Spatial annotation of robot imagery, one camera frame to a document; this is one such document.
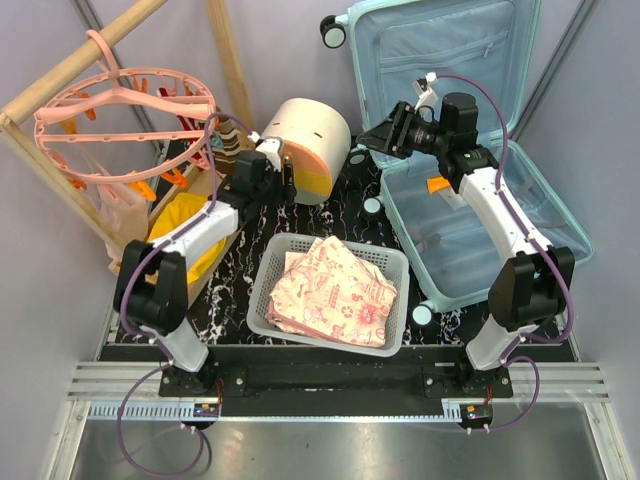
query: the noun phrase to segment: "black marble surface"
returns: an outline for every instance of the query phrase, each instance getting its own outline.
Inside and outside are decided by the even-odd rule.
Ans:
[[[345,164],[332,195],[321,205],[264,205],[260,216],[240,232],[211,280],[196,299],[188,319],[200,339],[210,345],[273,344],[286,342],[254,334],[246,316],[253,281],[269,239],[275,233],[290,232],[381,245],[401,250],[389,221],[381,216],[368,224],[358,216],[364,198],[378,195],[380,170],[370,158],[358,165]],[[425,296],[411,272],[408,314]],[[445,314],[436,314],[424,329],[407,322],[405,345],[464,344],[480,330],[488,317],[486,302]],[[558,330],[548,323],[540,332],[549,337]],[[119,330],[116,344],[138,343],[138,338]]]

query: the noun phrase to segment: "wooden frame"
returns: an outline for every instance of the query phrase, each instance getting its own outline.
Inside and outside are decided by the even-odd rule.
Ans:
[[[164,5],[167,0],[138,0],[126,12],[116,18],[100,31],[100,35],[113,47],[152,13]],[[244,79],[235,49],[233,33],[224,0],[204,0],[209,19],[214,29],[214,36],[220,50],[228,88],[231,93],[233,106],[239,117],[251,128],[253,118],[246,96]],[[109,223],[100,216],[89,201],[76,190],[49,158],[40,150],[34,140],[30,138],[20,125],[29,119],[40,107],[49,102],[58,92],[73,79],[102,57],[102,51],[91,39],[88,39],[75,52],[62,60],[35,83],[25,89],[0,110],[0,138],[31,168],[62,200],[80,217],[98,236],[114,251],[122,253],[126,242],[120,238]],[[188,178],[195,181],[197,169],[188,173]],[[166,205],[176,191],[170,192],[163,200]],[[159,210],[152,212],[150,221],[153,223]],[[205,275],[201,282],[197,282],[201,289],[209,275]],[[190,298],[199,293],[190,289]]]

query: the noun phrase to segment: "open suitcase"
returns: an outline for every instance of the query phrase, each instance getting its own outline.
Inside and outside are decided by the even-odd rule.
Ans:
[[[523,104],[539,8],[540,0],[367,0],[346,15],[325,18],[320,30],[330,48],[349,39],[364,130],[397,101],[414,104],[413,82],[435,71],[465,75],[487,88],[511,132]],[[455,79],[434,88],[440,100],[453,91],[476,97],[478,143],[493,147],[499,159],[502,132],[486,98]],[[571,248],[578,264],[588,260],[593,247],[583,229],[522,148],[509,141],[509,150],[505,179],[525,213],[554,246]],[[426,180],[439,176],[435,157],[371,153],[383,169],[380,200],[428,308],[445,312],[486,300],[502,266],[498,253],[471,207],[448,191],[427,191]]]

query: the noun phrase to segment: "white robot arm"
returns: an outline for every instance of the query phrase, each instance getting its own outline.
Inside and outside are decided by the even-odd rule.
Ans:
[[[398,158],[411,156],[414,151],[435,155],[440,174],[473,208],[496,246],[502,270],[489,291],[491,315],[467,345],[459,365],[460,383],[471,384],[478,378],[489,378],[522,334],[537,329],[565,307],[556,278],[531,241],[536,240],[545,249],[567,286],[575,259],[568,248],[554,248],[536,230],[504,180],[496,186],[499,165],[487,148],[477,144],[478,107],[472,95],[446,95],[439,121],[421,117],[421,109],[433,110],[437,101],[432,88],[436,81],[435,74],[419,79],[414,84],[419,95],[416,107],[398,102],[382,123],[360,135],[357,142]],[[508,200],[524,228],[504,200]]]
[[[240,153],[215,201],[209,199],[197,214],[151,244],[133,241],[125,249],[114,308],[120,311],[124,291],[133,281],[127,317],[158,339],[181,370],[199,372],[208,357],[206,345],[185,318],[186,272],[213,245],[255,217],[266,201],[293,202],[293,168],[282,163],[282,148],[279,138],[261,139],[255,151]],[[148,273],[158,272],[156,285],[148,284],[144,275],[132,279],[138,265],[158,247],[160,252],[148,266]]]

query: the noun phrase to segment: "yellow and white cylinder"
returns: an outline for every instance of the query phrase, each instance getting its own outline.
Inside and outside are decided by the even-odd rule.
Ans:
[[[338,112],[306,98],[284,102],[262,134],[284,141],[293,164],[296,203],[317,205],[329,198],[351,149],[351,133]]]

